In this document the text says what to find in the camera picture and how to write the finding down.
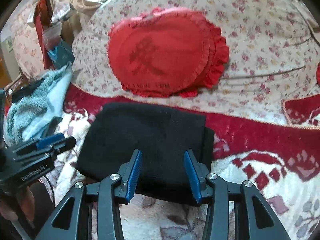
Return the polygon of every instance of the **teal towel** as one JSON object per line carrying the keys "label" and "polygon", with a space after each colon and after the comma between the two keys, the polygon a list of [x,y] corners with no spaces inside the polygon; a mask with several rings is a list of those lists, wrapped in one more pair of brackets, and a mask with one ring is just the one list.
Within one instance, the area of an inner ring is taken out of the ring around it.
{"label": "teal towel", "polygon": [[[54,104],[52,105],[52,100],[50,100],[49,95],[55,94],[55,100],[59,101],[58,107],[60,107],[60,112],[62,112],[61,101],[63,102],[64,100],[65,92],[71,80],[71,75],[71,63],[65,65],[59,70],[48,71],[43,76],[44,81],[42,84],[30,96],[24,97],[19,102],[12,104],[7,114],[4,133],[4,139],[9,146],[29,139],[23,138],[23,131],[33,121],[41,120],[39,117],[44,116],[48,112],[47,110],[52,107],[54,108]],[[60,80],[64,82],[63,86],[57,86]],[[54,93],[50,93],[56,87],[63,87],[63,91],[53,91]]]}

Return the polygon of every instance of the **black cable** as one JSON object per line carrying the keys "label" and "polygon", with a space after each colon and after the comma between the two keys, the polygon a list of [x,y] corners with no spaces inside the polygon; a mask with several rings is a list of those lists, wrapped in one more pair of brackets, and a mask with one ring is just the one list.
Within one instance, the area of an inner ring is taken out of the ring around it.
{"label": "black cable", "polygon": [[48,179],[48,177],[47,177],[46,175],[44,175],[44,177],[45,177],[45,179],[47,180],[47,182],[48,182],[48,183],[49,183],[49,185],[50,185],[50,188],[51,188],[51,191],[52,191],[52,200],[53,200],[53,204],[54,204],[54,206],[56,206],[56,204],[55,204],[55,200],[54,200],[54,191],[53,191],[53,186],[52,186],[52,184],[51,184],[50,180]]}

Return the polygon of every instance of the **folded black garment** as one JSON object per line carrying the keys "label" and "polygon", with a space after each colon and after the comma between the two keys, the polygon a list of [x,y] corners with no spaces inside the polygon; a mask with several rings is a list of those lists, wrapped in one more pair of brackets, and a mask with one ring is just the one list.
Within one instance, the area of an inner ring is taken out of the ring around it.
{"label": "folded black garment", "polygon": [[18,91],[12,94],[12,103],[19,102],[23,97],[30,96],[43,82],[43,78],[30,83],[27,86],[21,87]]}
{"label": "folded black garment", "polygon": [[136,193],[171,202],[196,205],[183,165],[193,150],[198,162],[211,169],[214,132],[206,117],[166,106],[110,103],[103,106],[85,137],[77,169],[102,180],[142,151]]}

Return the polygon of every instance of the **light blue cloth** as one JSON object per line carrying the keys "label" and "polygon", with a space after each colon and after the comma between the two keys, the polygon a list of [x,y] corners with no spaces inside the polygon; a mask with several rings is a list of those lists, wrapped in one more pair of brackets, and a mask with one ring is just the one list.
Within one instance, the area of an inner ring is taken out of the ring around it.
{"label": "light blue cloth", "polygon": [[4,139],[8,145],[39,138],[53,117],[62,116],[63,101],[71,82],[68,63],[44,74],[42,84],[30,95],[12,104],[7,115]]}

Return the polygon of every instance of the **blue gripper pad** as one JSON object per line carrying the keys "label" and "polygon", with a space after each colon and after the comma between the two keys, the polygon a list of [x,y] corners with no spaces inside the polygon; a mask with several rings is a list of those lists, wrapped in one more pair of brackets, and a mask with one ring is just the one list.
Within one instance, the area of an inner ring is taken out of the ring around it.
{"label": "blue gripper pad", "polygon": [[198,179],[196,170],[193,167],[193,164],[191,162],[190,156],[187,151],[184,153],[183,163],[189,179],[192,195],[197,201],[197,203],[199,204],[202,199],[201,192],[200,192],[200,181]]}
{"label": "blue gripper pad", "polygon": [[41,139],[37,144],[36,147],[38,150],[46,148],[48,145],[55,143],[56,141],[64,139],[63,133],[57,133],[55,135],[45,137]]}
{"label": "blue gripper pad", "polygon": [[134,165],[132,167],[132,171],[130,177],[128,179],[127,185],[127,194],[125,195],[125,199],[130,202],[130,200],[134,196],[134,192],[136,191],[138,178],[141,172],[141,165],[142,165],[142,154],[141,151],[138,152],[137,157],[135,159]]}

